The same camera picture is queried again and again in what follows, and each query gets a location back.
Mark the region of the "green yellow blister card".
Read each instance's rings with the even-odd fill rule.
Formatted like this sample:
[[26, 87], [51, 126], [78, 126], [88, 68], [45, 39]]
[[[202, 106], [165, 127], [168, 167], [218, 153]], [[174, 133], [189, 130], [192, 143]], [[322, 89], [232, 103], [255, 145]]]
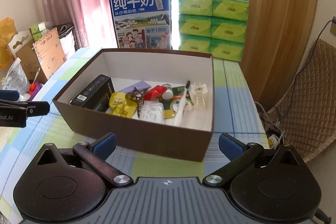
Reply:
[[159, 102], [161, 102], [164, 107], [165, 119], [171, 119], [175, 117], [175, 114], [178, 111], [179, 102], [183, 96], [184, 88], [184, 86], [173, 88], [174, 96], [170, 100], [163, 100], [162, 96], [159, 97]]

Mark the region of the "red small packet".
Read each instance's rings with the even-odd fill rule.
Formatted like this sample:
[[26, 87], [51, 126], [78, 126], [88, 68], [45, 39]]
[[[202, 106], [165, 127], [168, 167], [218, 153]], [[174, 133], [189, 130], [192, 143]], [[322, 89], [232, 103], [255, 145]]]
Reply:
[[166, 87], [156, 85], [155, 87], [151, 88], [149, 91], [146, 92], [143, 99], [145, 101], [151, 101], [153, 99], [160, 97], [165, 91], [167, 91]]

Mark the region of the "white toothbrush black bristles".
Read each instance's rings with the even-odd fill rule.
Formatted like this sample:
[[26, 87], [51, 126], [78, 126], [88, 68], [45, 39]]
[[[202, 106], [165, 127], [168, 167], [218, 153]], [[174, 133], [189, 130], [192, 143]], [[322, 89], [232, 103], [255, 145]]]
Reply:
[[187, 92], [189, 91], [190, 84], [191, 84], [190, 80], [188, 80], [187, 83], [185, 84], [183, 96], [181, 97], [181, 100], [178, 106], [178, 111], [176, 112], [175, 117], [174, 117], [173, 126], [179, 127], [182, 124], [183, 112], [186, 106], [186, 100], [187, 100], [186, 97], [187, 97]]

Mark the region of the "black product box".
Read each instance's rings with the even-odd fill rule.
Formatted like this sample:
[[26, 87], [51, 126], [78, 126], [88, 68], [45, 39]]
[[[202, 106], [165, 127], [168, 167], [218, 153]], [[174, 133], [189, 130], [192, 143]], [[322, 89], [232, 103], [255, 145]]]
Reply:
[[69, 104], [105, 113], [109, 108], [109, 100], [113, 93], [111, 78], [98, 75], [74, 99], [70, 100]]

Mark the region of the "quilted brown chair cushion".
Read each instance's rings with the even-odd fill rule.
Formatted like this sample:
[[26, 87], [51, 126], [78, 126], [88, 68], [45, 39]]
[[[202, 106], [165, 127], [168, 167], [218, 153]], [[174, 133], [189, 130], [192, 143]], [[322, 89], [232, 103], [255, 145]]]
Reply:
[[268, 115], [308, 162], [335, 141], [335, 47], [320, 39], [305, 66]]

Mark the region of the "brown cardboard storage box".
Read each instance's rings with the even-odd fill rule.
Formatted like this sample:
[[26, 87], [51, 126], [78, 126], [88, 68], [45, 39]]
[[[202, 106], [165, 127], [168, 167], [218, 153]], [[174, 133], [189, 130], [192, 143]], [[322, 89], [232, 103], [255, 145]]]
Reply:
[[[182, 92], [165, 117], [149, 90], [170, 84]], [[214, 65], [208, 53], [154, 49], [98, 51], [53, 100], [72, 131], [98, 139], [111, 132], [117, 145], [175, 159], [202, 161], [214, 131]]]

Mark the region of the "purple box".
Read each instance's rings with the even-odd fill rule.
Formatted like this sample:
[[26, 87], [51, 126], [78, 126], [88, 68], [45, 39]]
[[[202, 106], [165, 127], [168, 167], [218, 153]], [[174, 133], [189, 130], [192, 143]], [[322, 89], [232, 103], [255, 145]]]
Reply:
[[32, 101], [34, 97], [37, 95], [37, 93], [42, 88], [42, 85], [39, 82], [34, 82], [33, 84], [30, 84], [29, 86], [29, 99], [27, 101]]

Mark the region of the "wall power socket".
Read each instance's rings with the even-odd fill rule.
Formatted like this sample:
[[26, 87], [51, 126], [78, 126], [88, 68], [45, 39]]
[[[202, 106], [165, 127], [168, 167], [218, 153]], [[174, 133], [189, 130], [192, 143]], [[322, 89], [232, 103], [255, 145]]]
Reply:
[[336, 36], [336, 17], [333, 17], [331, 21], [330, 33]]

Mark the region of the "yellow snack pouch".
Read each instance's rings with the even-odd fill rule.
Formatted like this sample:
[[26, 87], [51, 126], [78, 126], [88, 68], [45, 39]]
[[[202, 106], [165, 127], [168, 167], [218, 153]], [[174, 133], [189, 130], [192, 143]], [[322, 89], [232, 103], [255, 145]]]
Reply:
[[118, 117], [132, 118], [137, 110], [137, 103], [130, 100], [126, 93], [114, 92], [109, 99], [109, 110], [106, 112]]

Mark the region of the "white plastic hair clip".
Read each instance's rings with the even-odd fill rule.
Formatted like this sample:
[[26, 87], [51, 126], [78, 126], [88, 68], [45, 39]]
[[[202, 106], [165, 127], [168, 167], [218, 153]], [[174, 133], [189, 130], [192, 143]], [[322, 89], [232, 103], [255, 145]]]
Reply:
[[190, 97], [195, 107], [205, 109], [207, 107], [208, 89], [206, 84], [190, 85]]

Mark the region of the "yellow plastic bag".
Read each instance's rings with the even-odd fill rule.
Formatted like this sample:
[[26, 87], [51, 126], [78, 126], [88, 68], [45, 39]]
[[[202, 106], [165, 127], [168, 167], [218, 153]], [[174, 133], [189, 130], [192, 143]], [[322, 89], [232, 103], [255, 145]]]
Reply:
[[1, 20], [0, 23], [0, 67], [5, 68], [12, 60], [11, 54], [7, 49], [7, 45], [12, 38], [17, 34], [14, 20], [7, 17]]

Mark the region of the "purple silicone case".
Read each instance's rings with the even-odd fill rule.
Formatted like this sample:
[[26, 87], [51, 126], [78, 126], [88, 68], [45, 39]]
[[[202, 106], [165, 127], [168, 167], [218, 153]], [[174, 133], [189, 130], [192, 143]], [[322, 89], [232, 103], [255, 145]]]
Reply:
[[146, 83], [145, 81], [140, 81], [140, 82], [137, 82], [135, 84], [132, 84], [132, 85], [130, 85], [128, 87], [125, 87], [125, 88], [121, 89], [120, 92], [122, 92], [122, 93], [131, 93], [135, 89], [137, 91], [139, 91], [139, 92], [143, 92], [143, 91], [148, 90], [150, 88], [151, 88], [151, 86], [148, 83]]

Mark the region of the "green tissue pack bundle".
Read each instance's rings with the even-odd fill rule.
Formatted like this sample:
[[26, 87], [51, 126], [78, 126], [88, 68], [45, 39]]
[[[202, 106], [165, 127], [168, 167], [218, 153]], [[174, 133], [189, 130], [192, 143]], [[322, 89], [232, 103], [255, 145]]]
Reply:
[[248, 0], [179, 0], [179, 50], [240, 62], [248, 15]]

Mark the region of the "clear plastic cylinder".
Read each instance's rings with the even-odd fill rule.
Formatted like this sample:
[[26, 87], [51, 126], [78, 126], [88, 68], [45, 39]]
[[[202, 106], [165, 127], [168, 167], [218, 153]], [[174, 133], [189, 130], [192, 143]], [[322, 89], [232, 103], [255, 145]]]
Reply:
[[211, 131], [213, 114], [209, 110], [195, 108], [185, 110], [181, 127], [193, 130]]

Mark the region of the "clear dental floss box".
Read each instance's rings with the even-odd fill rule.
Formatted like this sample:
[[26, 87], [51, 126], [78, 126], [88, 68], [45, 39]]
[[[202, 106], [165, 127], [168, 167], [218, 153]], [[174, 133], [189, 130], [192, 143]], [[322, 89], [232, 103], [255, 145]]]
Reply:
[[141, 121], [164, 124], [165, 116], [163, 104], [160, 102], [144, 104], [141, 108], [139, 119]]

